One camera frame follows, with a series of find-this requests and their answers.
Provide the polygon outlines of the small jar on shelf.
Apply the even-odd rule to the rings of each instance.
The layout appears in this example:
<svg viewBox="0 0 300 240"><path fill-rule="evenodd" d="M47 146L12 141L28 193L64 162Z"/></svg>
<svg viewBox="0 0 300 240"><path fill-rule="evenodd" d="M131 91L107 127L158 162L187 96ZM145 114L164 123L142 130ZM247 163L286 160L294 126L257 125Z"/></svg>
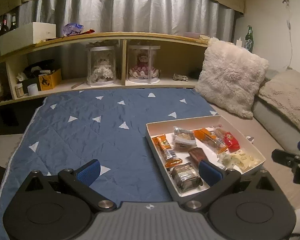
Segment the small jar on shelf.
<svg viewBox="0 0 300 240"><path fill-rule="evenodd" d="M23 84L18 83L15 85L15 93L17 95L17 98L21 98L24 96L24 91L23 91Z"/></svg>

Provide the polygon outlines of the small clear candy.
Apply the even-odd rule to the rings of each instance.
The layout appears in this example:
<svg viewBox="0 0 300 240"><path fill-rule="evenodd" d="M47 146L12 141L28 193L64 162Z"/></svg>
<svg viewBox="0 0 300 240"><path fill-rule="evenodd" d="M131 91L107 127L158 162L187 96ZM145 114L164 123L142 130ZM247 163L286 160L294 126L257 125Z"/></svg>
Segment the small clear candy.
<svg viewBox="0 0 300 240"><path fill-rule="evenodd" d="M212 132L219 137L219 139L224 140L226 135L226 130L223 129L221 125L212 126Z"/></svg>

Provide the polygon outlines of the silver cracker pack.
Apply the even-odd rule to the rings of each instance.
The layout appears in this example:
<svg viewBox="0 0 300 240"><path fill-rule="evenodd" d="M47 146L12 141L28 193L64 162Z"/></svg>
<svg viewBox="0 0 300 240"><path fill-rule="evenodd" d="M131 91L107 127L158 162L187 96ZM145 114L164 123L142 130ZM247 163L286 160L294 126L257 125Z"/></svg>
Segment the silver cracker pack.
<svg viewBox="0 0 300 240"><path fill-rule="evenodd" d="M190 162L175 166L170 175L180 193L203 186L202 178Z"/></svg>

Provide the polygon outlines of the white green dotted candy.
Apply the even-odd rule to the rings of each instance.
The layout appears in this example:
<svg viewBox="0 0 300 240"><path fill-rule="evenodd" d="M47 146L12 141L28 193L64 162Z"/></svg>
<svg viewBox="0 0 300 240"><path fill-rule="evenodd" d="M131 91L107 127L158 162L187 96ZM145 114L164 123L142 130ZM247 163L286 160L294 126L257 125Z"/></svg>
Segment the white green dotted candy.
<svg viewBox="0 0 300 240"><path fill-rule="evenodd" d="M218 155L218 161L226 168L233 168L235 165L243 167L241 156L239 154L228 154L223 152Z"/></svg>

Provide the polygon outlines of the grey bed cushion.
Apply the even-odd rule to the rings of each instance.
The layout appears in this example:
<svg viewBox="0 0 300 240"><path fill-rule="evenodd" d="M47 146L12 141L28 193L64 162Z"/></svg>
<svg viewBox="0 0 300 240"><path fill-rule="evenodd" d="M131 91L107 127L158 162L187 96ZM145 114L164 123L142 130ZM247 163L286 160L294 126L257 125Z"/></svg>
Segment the grey bed cushion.
<svg viewBox="0 0 300 240"><path fill-rule="evenodd" d="M285 151L300 155L300 131L284 115L258 96L255 96L253 114Z"/></svg>

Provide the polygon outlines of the white dress doll in case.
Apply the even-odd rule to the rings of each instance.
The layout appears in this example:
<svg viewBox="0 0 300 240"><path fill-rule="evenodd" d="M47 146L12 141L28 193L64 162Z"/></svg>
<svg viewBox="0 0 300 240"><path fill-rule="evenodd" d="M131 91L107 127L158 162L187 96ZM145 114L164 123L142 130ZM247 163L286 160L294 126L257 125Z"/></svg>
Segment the white dress doll in case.
<svg viewBox="0 0 300 240"><path fill-rule="evenodd" d="M114 46L88 48L87 84L91 87L108 86L116 80L116 58Z"/></svg>

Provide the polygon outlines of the silver grey curtain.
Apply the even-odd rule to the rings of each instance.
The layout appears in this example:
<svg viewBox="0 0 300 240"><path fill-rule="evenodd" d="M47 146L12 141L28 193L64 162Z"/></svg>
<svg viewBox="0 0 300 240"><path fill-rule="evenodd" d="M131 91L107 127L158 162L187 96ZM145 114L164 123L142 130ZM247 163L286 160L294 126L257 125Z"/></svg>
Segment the silver grey curtain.
<svg viewBox="0 0 300 240"><path fill-rule="evenodd" d="M17 25L53 23L63 35L68 23L96 32L200 33L231 41L235 11L213 0L31 0L7 12Z"/></svg>

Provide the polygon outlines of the brown chocolate snack packet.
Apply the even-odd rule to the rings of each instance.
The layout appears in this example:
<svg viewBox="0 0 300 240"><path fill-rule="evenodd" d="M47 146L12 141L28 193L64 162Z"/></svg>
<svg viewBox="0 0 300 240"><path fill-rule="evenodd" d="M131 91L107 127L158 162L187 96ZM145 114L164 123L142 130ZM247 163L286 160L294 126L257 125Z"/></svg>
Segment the brown chocolate snack packet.
<svg viewBox="0 0 300 240"><path fill-rule="evenodd" d="M208 160L205 152L200 147L194 147L188 150L188 153L197 167L199 167L201 161Z"/></svg>

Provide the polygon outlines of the red snack packet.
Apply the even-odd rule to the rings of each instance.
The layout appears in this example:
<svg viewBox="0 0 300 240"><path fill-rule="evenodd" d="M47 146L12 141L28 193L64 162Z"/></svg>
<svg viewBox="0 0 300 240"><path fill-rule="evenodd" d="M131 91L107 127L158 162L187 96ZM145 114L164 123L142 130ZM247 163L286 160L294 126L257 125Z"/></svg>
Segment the red snack packet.
<svg viewBox="0 0 300 240"><path fill-rule="evenodd" d="M228 147L229 152L236 152L240 150L239 142L230 132L224 133L223 141Z"/></svg>

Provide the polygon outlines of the orange snack bar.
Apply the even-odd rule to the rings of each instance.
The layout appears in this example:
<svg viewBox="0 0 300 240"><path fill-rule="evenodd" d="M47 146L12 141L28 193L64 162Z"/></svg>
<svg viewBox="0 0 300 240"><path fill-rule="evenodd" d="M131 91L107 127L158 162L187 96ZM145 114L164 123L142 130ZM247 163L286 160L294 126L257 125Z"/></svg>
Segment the orange snack bar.
<svg viewBox="0 0 300 240"><path fill-rule="evenodd" d="M158 147L160 154L164 160L164 166L166 168L172 168L183 162L182 159L177 157L175 151L173 150L172 146L168 142L165 134L153 137L152 140L155 143L155 145Z"/></svg>
<svg viewBox="0 0 300 240"><path fill-rule="evenodd" d="M226 144L214 133L210 132L206 128L196 129L193 131L196 139L204 143L215 154L226 152L228 147Z"/></svg>

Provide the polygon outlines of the purple plastic bag on shelf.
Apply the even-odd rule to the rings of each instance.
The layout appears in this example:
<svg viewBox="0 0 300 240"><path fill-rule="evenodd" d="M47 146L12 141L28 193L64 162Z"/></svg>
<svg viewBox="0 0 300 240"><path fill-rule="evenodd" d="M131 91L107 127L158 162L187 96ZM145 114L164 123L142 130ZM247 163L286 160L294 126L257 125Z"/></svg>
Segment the purple plastic bag on shelf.
<svg viewBox="0 0 300 240"><path fill-rule="evenodd" d="M68 23L63 27L63 36L73 36L80 34L84 26L78 23Z"/></svg>

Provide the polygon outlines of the white cylindrical cup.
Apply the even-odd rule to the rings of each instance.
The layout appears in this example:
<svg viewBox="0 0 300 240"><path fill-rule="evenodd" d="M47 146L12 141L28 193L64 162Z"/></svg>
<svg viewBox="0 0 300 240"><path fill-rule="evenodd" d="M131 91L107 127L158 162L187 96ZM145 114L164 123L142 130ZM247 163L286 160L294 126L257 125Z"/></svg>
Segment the white cylindrical cup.
<svg viewBox="0 0 300 240"><path fill-rule="evenodd" d="M38 90L38 86L37 86L36 83L28 85L27 91L28 91L29 96L37 96L37 95L39 95L39 90Z"/></svg>

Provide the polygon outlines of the yellow cardboard box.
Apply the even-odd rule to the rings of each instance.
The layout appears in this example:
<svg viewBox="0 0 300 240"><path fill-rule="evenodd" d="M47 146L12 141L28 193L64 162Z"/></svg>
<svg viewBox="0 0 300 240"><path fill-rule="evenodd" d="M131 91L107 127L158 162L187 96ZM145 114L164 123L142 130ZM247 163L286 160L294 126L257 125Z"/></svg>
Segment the yellow cardboard box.
<svg viewBox="0 0 300 240"><path fill-rule="evenodd" d="M38 79L41 91L52 90L61 83L61 69L56 70L50 75L39 75Z"/></svg>

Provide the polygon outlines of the clear cookie pack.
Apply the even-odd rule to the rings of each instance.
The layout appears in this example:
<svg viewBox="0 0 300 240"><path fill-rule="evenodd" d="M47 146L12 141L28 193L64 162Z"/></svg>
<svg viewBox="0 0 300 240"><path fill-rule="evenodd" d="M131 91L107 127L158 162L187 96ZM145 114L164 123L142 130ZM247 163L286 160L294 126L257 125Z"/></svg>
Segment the clear cookie pack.
<svg viewBox="0 0 300 240"><path fill-rule="evenodd" d="M178 151L187 151L197 146L196 137L191 130L174 127L173 146Z"/></svg>

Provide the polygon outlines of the green glass bottle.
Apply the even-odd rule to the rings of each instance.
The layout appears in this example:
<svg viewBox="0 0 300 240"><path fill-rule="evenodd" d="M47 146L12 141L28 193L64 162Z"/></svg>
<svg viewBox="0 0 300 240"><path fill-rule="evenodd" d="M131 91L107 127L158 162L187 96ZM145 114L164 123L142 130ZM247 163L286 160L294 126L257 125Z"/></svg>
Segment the green glass bottle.
<svg viewBox="0 0 300 240"><path fill-rule="evenodd" d="M250 51L251 53L253 52L253 47L254 47L253 28L250 25L248 25L248 31L245 36L244 47L246 50Z"/></svg>

